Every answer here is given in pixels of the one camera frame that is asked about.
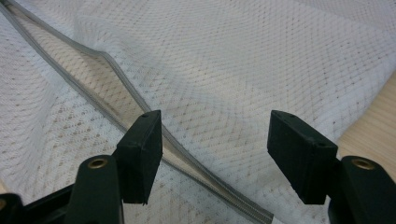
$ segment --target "black clamp jaw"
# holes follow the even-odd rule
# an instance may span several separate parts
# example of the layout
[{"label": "black clamp jaw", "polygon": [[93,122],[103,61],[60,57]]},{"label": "black clamp jaw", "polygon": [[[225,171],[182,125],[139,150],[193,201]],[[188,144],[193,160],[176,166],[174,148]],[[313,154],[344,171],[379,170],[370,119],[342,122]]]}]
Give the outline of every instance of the black clamp jaw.
[{"label": "black clamp jaw", "polygon": [[331,197],[334,223],[396,223],[396,185],[376,162],[336,159],[337,145],[296,116],[271,112],[268,153],[305,204]]},{"label": "black clamp jaw", "polygon": [[122,202],[148,203],[162,156],[158,110],[140,116],[112,156],[85,160],[74,185],[26,206],[16,194],[0,195],[0,223],[123,223]]}]

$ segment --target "white fabric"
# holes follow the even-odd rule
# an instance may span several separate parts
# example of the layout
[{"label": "white fabric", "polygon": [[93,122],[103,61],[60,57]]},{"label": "white fabric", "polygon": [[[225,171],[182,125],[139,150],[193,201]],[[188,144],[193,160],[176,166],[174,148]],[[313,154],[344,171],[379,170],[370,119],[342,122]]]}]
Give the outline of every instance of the white fabric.
[{"label": "white fabric", "polygon": [[[84,90],[105,107],[123,127],[130,127],[137,117],[144,113],[104,58],[87,55],[74,49],[21,14],[15,7],[9,6],[8,9],[40,47],[64,68],[69,76],[75,78]],[[188,172],[189,175],[205,181],[208,186],[215,187],[200,170],[194,169],[194,166],[179,153],[170,150],[171,146],[166,141],[163,141],[163,145],[164,159],[172,162],[178,169]]]},{"label": "white fabric", "polygon": [[111,55],[190,154],[286,223],[327,208],[303,205],[266,153],[271,109],[336,141],[396,67],[392,1],[18,2]]},{"label": "white fabric", "polygon": [[[30,203],[72,184],[79,164],[112,153],[122,133],[71,89],[3,15],[0,23],[0,178]],[[249,223],[163,163],[149,201],[147,206],[126,204],[126,222]]]}]

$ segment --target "net fabric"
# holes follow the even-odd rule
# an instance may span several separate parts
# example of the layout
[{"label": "net fabric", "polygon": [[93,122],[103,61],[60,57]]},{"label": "net fabric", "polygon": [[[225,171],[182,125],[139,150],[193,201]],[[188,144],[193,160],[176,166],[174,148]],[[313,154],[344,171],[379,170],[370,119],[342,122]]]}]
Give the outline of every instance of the net fabric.
[{"label": "net fabric", "polygon": [[121,133],[1,21],[0,174],[29,203],[73,183],[79,163],[108,153]]},{"label": "net fabric", "polygon": [[265,152],[270,110],[336,140],[396,64],[386,1],[350,14],[325,1],[18,2],[110,54],[193,156],[289,223],[328,220],[325,207],[299,203]]},{"label": "net fabric", "polygon": [[[88,55],[74,49],[38,26],[15,7],[8,8],[43,50],[82,84],[84,90],[94,97],[95,101],[112,113],[115,119],[120,120],[123,127],[130,127],[134,120],[144,113],[103,57]],[[199,170],[194,169],[190,162],[175,154],[170,148],[169,144],[163,147],[164,158],[210,185]]]},{"label": "net fabric", "polygon": [[[79,164],[111,153],[122,133],[66,85],[3,15],[0,22],[0,178],[30,203],[74,183]],[[127,223],[249,223],[163,163],[151,192],[150,205],[125,205]]]}]

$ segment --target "white mesh fabric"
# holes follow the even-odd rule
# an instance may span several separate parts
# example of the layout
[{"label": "white mesh fabric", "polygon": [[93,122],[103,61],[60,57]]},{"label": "white mesh fabric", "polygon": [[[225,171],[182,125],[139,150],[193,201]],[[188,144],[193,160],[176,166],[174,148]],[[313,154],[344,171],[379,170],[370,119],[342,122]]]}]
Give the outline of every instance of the white mesh fabric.
[{"label": "white mesh fabric", "polygon": [[[102,57],[90,56],[73,49],[25,17],[15,7],[9,6],[9,9],[43,50],[82,84],[85,91],[95,97],[95,100],[112,113],[114,118],[120,120],[124,127],[130,127],[137,117],[144,113]],[[164,146],[164,158],[210,185],[199,170],[194,169],[190,162],[180,154],[175,154],[170,148],[168,144]]]},{"label": "white mesh fabric", "polygon": [[[0,23],[0,179],[30,203],[72,184],[79,164],[112,153],[122,133],[66,85],[3,15]],[[149,205],[126,205],[125,216],[127,223],[248,223],[163,163]]]},{"label": "white mesh fabric", "polygon": [[327,211],[299,203],[265,152],[270,110],[336,140],[396,65],[387,1],[18,2],[110,54],[180,144],[288,223],[326,222]]}]

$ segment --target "metal rivet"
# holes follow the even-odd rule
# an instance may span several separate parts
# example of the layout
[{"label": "metal rivet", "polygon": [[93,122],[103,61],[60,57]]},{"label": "metal rivet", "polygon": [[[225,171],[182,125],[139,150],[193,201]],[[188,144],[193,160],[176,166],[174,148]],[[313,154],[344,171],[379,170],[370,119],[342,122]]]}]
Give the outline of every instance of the metal rivet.
[{"label": "metal rivet", "polygon": [[7,201],[4,199],[0,199],[0,211],[5,208],[7,205]]},{"label": "metal rivet", "polygon": [[357,167],[364,169],[364,170],[374,170],[375,166],[373,165],[372,162],[362,160],[362,159],[353,159],[352,163],[356,165]]},{"label": "metal rivet", "polygon": [[99,159],[90,161],[90,163],[88,163],[88,167],[90,167],[91,169],[99,169],[99,168],[106,166],[106,164],[107,164],[106,159],[99,158]]}]

